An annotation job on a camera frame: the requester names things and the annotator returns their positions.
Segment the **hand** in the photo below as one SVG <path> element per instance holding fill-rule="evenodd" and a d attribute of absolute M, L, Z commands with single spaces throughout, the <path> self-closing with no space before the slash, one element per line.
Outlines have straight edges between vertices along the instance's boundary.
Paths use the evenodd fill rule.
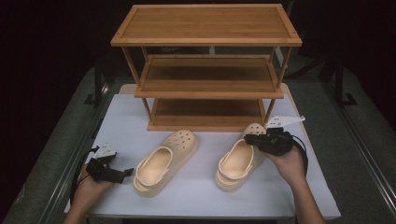
<path fill-rule="evenodd" d="M 304 162 L 297 147 L 293 147 L 290 152 L 279 157 L 269 153 L 264 155 L 274 162 L 280 175 L 289 185 L 294 186 L 302 180 L 305 181 Z"/>
<path fill-rule="evenodd" d="M 96 182 L 86 171 L 87 165 L 82 167 L 79 184 L 77 186 L 73 203 L 64 219 L 65 223 L 82 223 L 85 214 L 93 207 L 104 193 L 114 186 L 112 182 Z"/>

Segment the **beige clog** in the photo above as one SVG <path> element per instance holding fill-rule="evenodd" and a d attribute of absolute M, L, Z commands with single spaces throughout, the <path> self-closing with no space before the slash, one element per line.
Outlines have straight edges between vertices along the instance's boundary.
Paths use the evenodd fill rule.
<path fill-rule="evenodd" d="M 197 148 L 198 138 L 194 133 L 180 130 L 170 134 L 161 146 L 137 165 L 134 177 L 136 192 L 144 197 L 160 193 Z"/>
<path fill-rule="evenodd" d="M 241 137 L 219 161 L 215 182 L 226 192 L 238 190 L 253 170 L 264 161 L 264 155 L 257 147 L 245 142 L 246 134 L 265 134 L 265 129 L 258 123 L 246 127 Z"/>

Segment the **white tabletop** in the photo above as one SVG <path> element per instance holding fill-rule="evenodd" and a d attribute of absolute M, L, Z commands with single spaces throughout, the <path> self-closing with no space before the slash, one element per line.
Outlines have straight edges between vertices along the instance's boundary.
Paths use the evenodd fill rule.
<path fill-rule="evenodd" d="M 272 115 L 300 116 L 286 85 L 283 100 L 276 100 Z M 93 146 L 108 143 L 117 152 L 110 167 L 135 168 L 171 132 L 147 131 L 148 117 L 142 100 L 132 94 L 114 95 Z M 315 152 L 302 123 L 285 130 L 304 141 L 309 159 L 307 180 L 318 207 L 326 219 L 340 217 L 335 200 L 327 187 Z M 270 160 L 265 160 L 236 192 L 221 191 L 215 184 L 219 159 L 230 150 L 240 133 L 196 132 L 200 140 L 195 155 L 178 171 L 165 188 L 153 198 L 134 191 L 133 177 L 110 189 L 91 210 L 101 217 L 204 217 L 263 218 L 294 217 L 289 185 Z"/>

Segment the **floor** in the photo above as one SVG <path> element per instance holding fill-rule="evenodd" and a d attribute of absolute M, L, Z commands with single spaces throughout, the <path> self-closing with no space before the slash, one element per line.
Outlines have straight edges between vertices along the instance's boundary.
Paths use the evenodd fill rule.
<path fill-rule="evenodd" d="M 311 62 L 311 59 L 299 56 L 294 51 L 286 76 Z M 389 209 L 389 201 L 384 197 L 392 188 L 389 191 L 381 184 L 396 186 L 396 132 L 367 97 L 354 74 L 344 70 L 343 90 L 344 93 L 350 93 L 358 104 L 341 108 L 333 99 L 334 82 L 318 80 L 320 68 L 321 65 L 315 67 L 303 77 L 286 78 L 285 83 L 290 88 L 300 114 L 306 117 L 305 129 L 342 214 L 342 217 L 329 220 L 329 223 L 396 223 L 394 207 L 393 210 Z M 111 95 L 121 85 L 133 82 L 128 75 L 118 74 L 112 82 L 106 84 L 103 101 L 95 108 L 92 102 L 87 101 L 87 97 L 94 94 L 93 74 L 92 69 L 81 80 L 30 173 L 20 200 L 13 204 L 3 223 L 62 222 L 63 210 L 68 201 L 70 174 L 76 167 L 78 156 L 84 148 L 92 146 L 96 127 L 106 114 Z M 90 223 L 94 224 L 157 222 L 160 221 L 90 218 Z M 161 220 L 161 223 L 170 222 L 175 223 L 174 220 Z M 205 219 L 179 220 L 177 223 L 206 222 L 213 223 Z M 235 220 L 232 223 L 249 222 Z M 293 223 L 293 219 L 277 220 L 274 223 Z"/>

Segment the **wooden shoe rack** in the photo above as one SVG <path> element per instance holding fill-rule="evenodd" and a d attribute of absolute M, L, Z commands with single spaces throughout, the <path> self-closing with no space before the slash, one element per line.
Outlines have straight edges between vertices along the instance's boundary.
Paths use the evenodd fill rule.
<path fill-rule="evenodd" d="M 111 40 L 121 47 L 148 130 L 242 132 L 269 119 L 292 47 L 302 41 L 279 4 L 134 5 Z M 129 48 L 141 47 L 138 75 Z M 271 47 L 268 55 L 150 54 L 148 47 Z M 275 49 L 286 47 L 276 72 Z M 148 98 L 154 99 L 152 107 Z M 264 108 L 262 99 L 271 99 Z"/>

